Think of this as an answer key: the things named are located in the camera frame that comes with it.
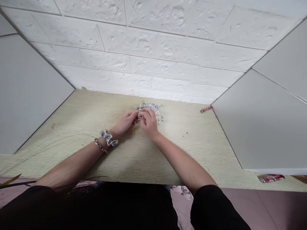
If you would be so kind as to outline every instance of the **black sleeve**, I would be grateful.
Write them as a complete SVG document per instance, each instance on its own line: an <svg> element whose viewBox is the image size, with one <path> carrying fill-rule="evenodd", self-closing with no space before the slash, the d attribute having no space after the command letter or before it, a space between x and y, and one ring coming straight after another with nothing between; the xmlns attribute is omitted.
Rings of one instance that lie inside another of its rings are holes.
<svg viewBox="0 0 307 230"><path fill-rule="evenodd" d="M222 190L214 185L201 187L194 196L191 224L198 229L248 229Z"/></svg>
<svg viewBox="0 0 307 230"><path fill-rule="evenodd" d="M35 223L48 216L48 210L55 204L56 193L49 187L33 186L0 209L0 223L10 223L10 228L18 223Z"/></svg>

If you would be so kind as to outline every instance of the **textured wallpaper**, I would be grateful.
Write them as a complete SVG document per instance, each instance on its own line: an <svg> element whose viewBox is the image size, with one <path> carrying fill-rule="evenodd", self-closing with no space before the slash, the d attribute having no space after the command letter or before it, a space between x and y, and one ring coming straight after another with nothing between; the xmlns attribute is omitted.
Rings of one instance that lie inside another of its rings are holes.
<svg viewBox="0 0 307 230"><path fill-rule="evenodd" d="M304 1L0 0L78 89L211 104L306 15Z"/></svg>

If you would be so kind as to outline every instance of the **pile of screws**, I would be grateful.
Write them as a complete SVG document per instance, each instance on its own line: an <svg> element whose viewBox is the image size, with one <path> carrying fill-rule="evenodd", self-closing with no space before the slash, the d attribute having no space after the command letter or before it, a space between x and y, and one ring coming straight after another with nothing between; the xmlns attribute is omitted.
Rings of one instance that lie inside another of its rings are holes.
<svg viewBox="0 0 307 230"><path fill-rule="evenodd" d="M155 104L154 102L153 103L149 103L149 102L146 103L144 100L142 100L142 103L143 103L143 105L140 105L140 106L137 107L139 110L141 110L142 108L145 108L145 107L150 108L155 112L156 116L160 115L160 109L163 109L163 106L164 106L164 105L160 106L159 104ZM164 117L161 117L161 119L159 119L158 124L161 124L161 121L164 121Z"/></svg>

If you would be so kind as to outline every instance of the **wooden table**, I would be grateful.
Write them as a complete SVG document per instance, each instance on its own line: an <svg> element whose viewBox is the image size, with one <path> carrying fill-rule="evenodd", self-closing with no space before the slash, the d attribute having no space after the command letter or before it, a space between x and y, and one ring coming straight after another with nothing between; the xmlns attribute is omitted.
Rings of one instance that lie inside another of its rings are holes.
<svg viewBox="0 0 307 230"><path fill-rule="evenodd" d="M39 178L66 157L112 128L125 111L142 103L164 104L165 120L159 131L203 166L221 188L306 192L307 185L286 176L263 184L257 173L241 168L215 114L200 113L200 104L75 90L16 152L0 155L0 175ZM152 184L182 184L158 148L142 133L139 124L115 148L109 148L85 180Z"/></svg>

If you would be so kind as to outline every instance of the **scrunchie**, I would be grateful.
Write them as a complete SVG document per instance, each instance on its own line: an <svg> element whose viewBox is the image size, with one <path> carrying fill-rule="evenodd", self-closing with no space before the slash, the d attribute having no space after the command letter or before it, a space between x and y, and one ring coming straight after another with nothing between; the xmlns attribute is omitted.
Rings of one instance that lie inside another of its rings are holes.
<svg viewBox="0 0 307 230"><path fill-rule="evenodd" d="M111 140L111 138L113 137L112 134L107 134L108 130L107 129L102 129L100 131L100 135L103 136L103 138L106 140L106 143L108 146L112 145L112 146L116 146L118 143L118 140Z"/></svg>

